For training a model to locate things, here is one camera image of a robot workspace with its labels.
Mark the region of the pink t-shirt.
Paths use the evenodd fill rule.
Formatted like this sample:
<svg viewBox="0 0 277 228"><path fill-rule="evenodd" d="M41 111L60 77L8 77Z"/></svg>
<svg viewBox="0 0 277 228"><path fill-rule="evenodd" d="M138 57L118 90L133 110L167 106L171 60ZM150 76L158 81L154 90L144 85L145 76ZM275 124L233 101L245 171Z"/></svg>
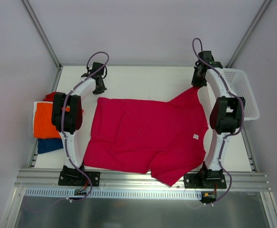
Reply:
<svg viewBox="0 0 277 228"><path fill-rule="evenodd" d="M149 172L172 186L203 163L207 130L197 88L189 88L168 102L101 97L84 165Z"/></svg>

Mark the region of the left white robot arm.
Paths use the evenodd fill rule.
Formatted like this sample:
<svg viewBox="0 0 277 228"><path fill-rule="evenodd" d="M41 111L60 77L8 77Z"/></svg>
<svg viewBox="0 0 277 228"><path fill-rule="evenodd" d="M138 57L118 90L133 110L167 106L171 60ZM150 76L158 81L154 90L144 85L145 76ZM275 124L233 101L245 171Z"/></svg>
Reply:
<svg viewBox="0 0 277 228"><path fill-rule="evenodd" d="M82 101L89 94L100 95L107 90L104 84L106 75L105 64L94 62L68 93L56 92L54 95L51 123L62 139L67 167L82 166L85 153L79 149L78 137L83 122Z"/></svg>

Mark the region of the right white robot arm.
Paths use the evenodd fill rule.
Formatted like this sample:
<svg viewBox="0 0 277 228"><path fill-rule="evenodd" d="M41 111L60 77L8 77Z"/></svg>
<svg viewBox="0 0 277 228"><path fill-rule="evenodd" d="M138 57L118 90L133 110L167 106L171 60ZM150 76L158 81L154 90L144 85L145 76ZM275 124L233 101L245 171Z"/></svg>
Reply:
<svg viewBox="0 0 277 228"><path fill-rule="evenodd" d="M223 169L223 156L230 137L239 134L244 122L245 99L238 97L229 87L220 62L216 62L211 51L197 54L191 84L195 88L210 85L216 102L209 117L212 133L210 150L204 161L208 170Z"/></svg>

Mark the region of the white plastic mesh basket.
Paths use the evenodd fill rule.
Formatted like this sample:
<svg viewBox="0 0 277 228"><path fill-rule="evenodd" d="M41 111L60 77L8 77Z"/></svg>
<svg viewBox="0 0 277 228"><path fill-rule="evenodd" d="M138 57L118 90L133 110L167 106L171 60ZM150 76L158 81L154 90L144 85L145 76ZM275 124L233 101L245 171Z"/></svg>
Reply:
<svg viewBox="0 0 277 228"><path fill-rule="evenodd" d="M224 68L223 76L233 93L245 99L244 120L257 120L260 113L246 73L239 69Z"/></svg>

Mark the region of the red folded t-shirt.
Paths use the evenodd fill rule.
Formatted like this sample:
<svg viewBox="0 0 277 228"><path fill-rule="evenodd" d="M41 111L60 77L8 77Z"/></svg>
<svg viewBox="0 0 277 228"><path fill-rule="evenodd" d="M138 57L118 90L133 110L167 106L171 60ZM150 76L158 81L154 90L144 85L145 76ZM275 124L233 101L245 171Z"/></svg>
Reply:
<svg viewBox="0 0 277 228"><path fill-rule="evenodd" d="M56 92L52 92L50 94L47 94L45 98L43 99L44 102L53 102Z"/></svg>

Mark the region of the orange folded t-shirt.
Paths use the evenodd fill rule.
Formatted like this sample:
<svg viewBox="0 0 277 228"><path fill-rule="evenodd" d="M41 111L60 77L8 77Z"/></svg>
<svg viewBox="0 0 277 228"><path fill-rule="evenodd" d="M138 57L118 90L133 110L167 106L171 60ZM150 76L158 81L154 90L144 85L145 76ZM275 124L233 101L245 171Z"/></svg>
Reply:
<svg viewBox="0 0 277 228"><path fill-rule="evenodd" d="M52 106L53 104L37 104L33 131L33 135L35 138L61 138L59 131L57 131L56 127L51 123Z"/></svg>

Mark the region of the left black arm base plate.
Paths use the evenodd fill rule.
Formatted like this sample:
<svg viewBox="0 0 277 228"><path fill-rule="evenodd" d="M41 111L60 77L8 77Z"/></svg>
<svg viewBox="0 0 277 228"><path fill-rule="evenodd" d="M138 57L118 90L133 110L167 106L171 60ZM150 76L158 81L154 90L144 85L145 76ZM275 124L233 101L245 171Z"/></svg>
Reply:
<svg viewBox="0 0 277 228"><path fill-rule="evenodd" d="M99 186L101 172L85 171L84 166L81 166L79 169L90 178L93 187ZM90 186L88 179L81 172L75 168L69 168L65 165L63 166L59 175L58 186L83 187L86 183L88 186Z"/></svg>

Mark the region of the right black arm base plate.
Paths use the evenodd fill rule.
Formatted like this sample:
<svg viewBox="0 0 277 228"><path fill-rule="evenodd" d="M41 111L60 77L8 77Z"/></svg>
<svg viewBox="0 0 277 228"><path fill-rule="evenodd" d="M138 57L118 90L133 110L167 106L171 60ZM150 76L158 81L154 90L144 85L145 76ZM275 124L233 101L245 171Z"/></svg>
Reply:
<svg viewBox="0 0 277 228"><path fill-rule="evenodd" d="M201 168L197 173L187 173L183 176L186 189L226 189L226 180L223 170L213 171Z"/></svg>

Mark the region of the right aluminium frame post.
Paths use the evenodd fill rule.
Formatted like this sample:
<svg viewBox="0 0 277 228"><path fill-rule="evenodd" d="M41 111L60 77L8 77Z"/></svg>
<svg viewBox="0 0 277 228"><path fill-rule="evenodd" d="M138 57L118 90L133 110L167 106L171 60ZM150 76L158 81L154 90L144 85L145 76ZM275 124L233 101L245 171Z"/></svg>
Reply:
<svg viewBox="0 0 277 228"><path fill-rule="evenodd" d="M253 20L251 21L250 25L246 29L243 37L241 38L239 44L237 45L235 51L233 52L230 60L228 61L226 68L232 68L237 59L240 57L241 53L243 52L245 46L247 45L249 39L251 38L253 32L255 31L256 27L264 17L265 13L267 12L268 8L270 7L272 0L264 0L260 5L259 9L257 10Z"/></svg>

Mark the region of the aluminium frame post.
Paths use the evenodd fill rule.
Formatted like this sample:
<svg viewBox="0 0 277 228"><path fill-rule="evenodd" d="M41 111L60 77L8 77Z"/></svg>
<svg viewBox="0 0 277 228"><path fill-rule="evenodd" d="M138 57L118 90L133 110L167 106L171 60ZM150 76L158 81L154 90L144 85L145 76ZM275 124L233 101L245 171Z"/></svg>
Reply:
<svg viewBox="0 0 277 228"><path fill-rule="evenodd" d="M56 66L56 68L60 69L61 68L61 63L55 53L55 51L53 50L53 47L47 37L47 35L44 32L44 29L30 3L29 0L20 0L21 4L23 5L30 21L32 22L37 34L39 35L43 45L45 46L50 58L52 59L54 65Z"/></svg>
<svg viewBox="0 0 277 228"><path fill-rule="evenodd" d="M226 68L232 68L237 59L240 57L241 53L243 52L245 46L247 45L249 39L251 38L253 32L255 31L256 27L264 17L265 13L267 12L268 8L270 7L272 0L264 0L260 5L259 9L257 10L253 20L251 21L250 25L246 29L243 37L241 38L239 44L237 45L235 51L233 52L230 60L228 61Z"/></svg>

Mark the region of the left aluminium frame post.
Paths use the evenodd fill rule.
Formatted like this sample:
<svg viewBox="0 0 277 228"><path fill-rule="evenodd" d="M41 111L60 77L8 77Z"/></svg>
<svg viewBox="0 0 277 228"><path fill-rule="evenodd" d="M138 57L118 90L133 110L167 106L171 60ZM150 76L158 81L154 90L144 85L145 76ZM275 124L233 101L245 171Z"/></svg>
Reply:
<svg viewBox="0 0 277 228"><path fill-rule="evenodd" d="M47 37L47 35L44 32L44 29L30 3L29 0L20 0L21 4L23 5L30 21L32 22L37 34L39 35L43 45L45 46L50 58L52 59L54 65L56 66L56 68L60 69L61 68L61 63L55 53L55 51L53 50L53 47Z"/></svg>

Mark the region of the aluminium mounting rail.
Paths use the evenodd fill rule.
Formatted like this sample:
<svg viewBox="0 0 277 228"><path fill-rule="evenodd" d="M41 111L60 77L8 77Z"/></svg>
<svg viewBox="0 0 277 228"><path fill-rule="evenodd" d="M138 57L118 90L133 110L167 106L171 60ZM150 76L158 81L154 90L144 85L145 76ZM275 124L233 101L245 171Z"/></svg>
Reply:
<svg viewBox="0 0 277 228"><path fill-rule="evenodd" d="M99 188L117 190L183 190L188 178L180 178L169 187L151 177L150 173L137 174L118 171L100 170ZM231 191L271 192L268 176L260 172L233 172ZM20 169L16 187L56 187L60 176L59 169Z"/></svg>

